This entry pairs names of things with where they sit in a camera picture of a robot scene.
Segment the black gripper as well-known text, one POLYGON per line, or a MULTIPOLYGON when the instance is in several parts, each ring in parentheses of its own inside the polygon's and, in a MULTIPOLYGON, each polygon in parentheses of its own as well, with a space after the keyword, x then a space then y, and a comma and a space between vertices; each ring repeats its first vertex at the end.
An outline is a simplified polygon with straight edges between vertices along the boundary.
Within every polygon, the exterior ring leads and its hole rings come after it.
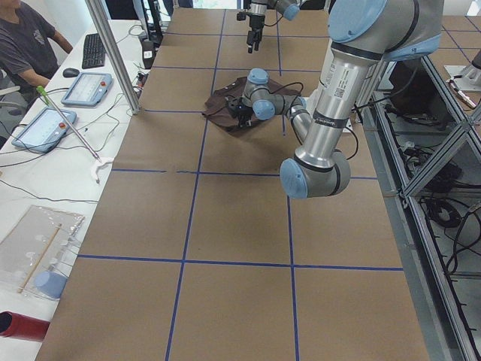
POLYGON ((241 97, 226 97, 225 105, 230 116, 237 119, 237 127, 239 129, 252 126, 253 110, 243 103, 241 97))
POLYGON ((259 50, 262 41, 262 31, 265 24, 264 14, 248 13, 250 30, 247 33, 247 51, 252 53, 259 50))

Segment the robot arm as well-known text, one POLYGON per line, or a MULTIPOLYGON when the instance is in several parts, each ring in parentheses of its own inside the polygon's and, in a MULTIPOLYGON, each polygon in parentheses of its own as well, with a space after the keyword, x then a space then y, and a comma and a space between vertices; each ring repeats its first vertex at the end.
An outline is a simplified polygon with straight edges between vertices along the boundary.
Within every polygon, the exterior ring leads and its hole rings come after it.
POLYGON ((259 50, 268 7, 273 8, 281 17, 287 20, 293 20, 300 11, 300 6, 296 1, 251 1, 245 11, 237 14, 238 21, 249 18, 250 29, 247 33, 248 53, 259 50))
POLYGON ((268 73, 252 69, 242 95, 228 101, 233 117, 289 118, 301 146, 282 162, 280 180, 292 199, 333 196, 350 179, 336 146, 371 66, 416 59, 440 44, 442 1, 337 1, 328 18, 333 60, 313 111, 300 96, 276 94, 268 73))

